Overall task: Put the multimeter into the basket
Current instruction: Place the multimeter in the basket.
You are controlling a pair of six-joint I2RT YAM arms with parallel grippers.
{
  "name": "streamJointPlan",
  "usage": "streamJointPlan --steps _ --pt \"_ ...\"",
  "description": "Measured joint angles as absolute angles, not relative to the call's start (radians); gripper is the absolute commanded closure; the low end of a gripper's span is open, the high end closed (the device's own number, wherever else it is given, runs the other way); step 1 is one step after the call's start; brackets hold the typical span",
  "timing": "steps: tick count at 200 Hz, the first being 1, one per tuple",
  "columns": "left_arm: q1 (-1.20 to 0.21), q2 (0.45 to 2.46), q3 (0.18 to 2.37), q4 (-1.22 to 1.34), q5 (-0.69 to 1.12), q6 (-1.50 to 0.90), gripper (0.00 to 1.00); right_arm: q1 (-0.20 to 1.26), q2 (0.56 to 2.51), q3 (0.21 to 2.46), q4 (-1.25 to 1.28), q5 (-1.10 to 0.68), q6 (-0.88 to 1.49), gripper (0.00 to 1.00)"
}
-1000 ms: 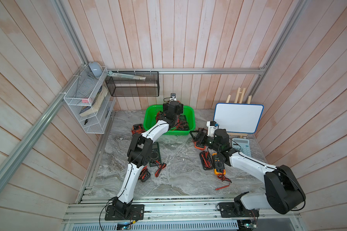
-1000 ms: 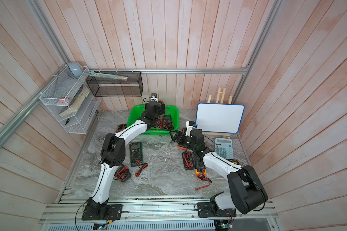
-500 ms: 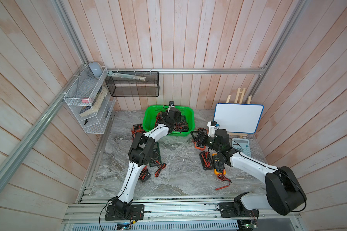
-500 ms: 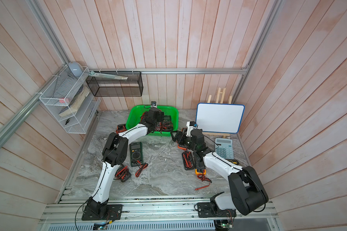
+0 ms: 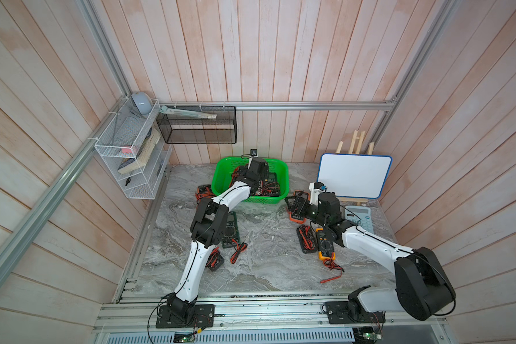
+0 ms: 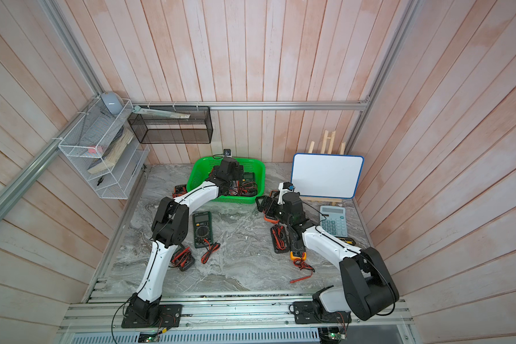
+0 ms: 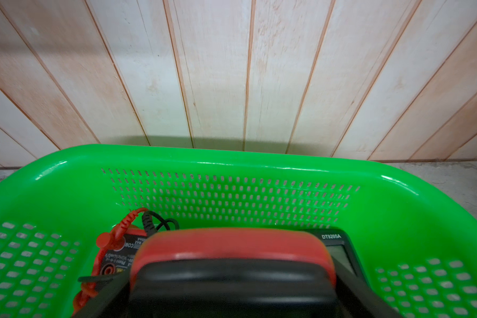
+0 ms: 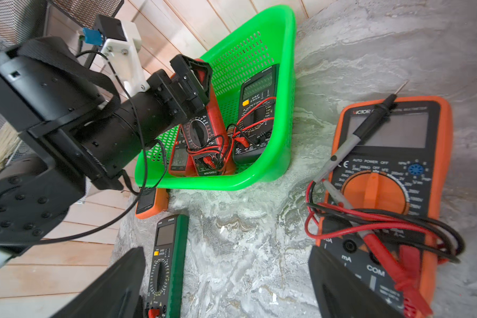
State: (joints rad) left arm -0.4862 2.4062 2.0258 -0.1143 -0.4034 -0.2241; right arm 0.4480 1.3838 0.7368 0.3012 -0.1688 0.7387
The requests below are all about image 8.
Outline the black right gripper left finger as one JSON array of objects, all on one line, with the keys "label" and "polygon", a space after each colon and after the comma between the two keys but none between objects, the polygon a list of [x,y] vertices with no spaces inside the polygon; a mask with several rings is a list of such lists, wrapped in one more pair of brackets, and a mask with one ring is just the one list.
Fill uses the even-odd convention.
[{"label": "black right gripper left finger", "polygon": [[135,247],[53,317],[143,317],[144,249]]}]

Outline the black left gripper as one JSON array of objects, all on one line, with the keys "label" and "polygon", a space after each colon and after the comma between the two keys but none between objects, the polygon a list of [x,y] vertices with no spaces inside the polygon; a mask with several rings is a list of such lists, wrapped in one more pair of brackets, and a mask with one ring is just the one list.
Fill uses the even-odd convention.
[{"label": "black left gripper", "polygon": [[211,100],[213,70],[209,63],[183,54],[170,64],[175,76],[160,70],[147,82],[150,89],[125,101],[114,112],[77,130],[76,140],[90,155],[84,164],[96,187],[120,187],[124,167],[171,128],[204,112]]}]

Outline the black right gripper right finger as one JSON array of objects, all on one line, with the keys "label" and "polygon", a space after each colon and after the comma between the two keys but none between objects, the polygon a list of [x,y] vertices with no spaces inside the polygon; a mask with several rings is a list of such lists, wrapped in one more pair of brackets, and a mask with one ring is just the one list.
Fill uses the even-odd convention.
[{"label": "black right gripper right finger", "polygon": [[323,247],[312,247],[308,266],[322,317],[403,316]]}]

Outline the dark green multimeter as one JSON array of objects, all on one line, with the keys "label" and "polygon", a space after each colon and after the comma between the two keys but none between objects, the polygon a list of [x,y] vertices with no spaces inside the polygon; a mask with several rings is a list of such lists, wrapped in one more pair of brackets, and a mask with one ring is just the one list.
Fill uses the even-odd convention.
[{"label": "dark green multimeter", "polygon": [[238,119],[234,125],[235,164],[252,164],[267,147],[274,126],[279,65],[267,67],[246,80],[239,95]]},{"label": "dark green multimeter", "polygon": [[183,214],[157,224],[145,317],[180,317],[188,225]]}]

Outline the red clamp multimeter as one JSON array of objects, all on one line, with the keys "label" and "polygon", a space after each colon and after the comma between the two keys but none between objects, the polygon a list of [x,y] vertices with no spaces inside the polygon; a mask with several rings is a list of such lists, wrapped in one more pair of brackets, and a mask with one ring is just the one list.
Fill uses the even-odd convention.
[{"label": "red clamp multimeter", "polygon": [[230,159],[232,145],[211,85],[204,112],[178,127],[168,172],[177,177],[231,175],[236,171]]}]

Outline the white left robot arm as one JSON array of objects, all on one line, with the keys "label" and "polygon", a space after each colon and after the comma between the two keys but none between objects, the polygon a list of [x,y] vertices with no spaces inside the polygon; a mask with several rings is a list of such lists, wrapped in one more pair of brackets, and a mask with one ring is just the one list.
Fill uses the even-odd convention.
[{"label": "white left robot arm", "polygon": [[175,56],[147,89],[121,101],[105,74],[82,66],[59,37],[0,51],[0,115],[31,154],[0,169],[0,268],[66,217],[90,180],[123,189],[123,168],[211,99],[211,66]]}]

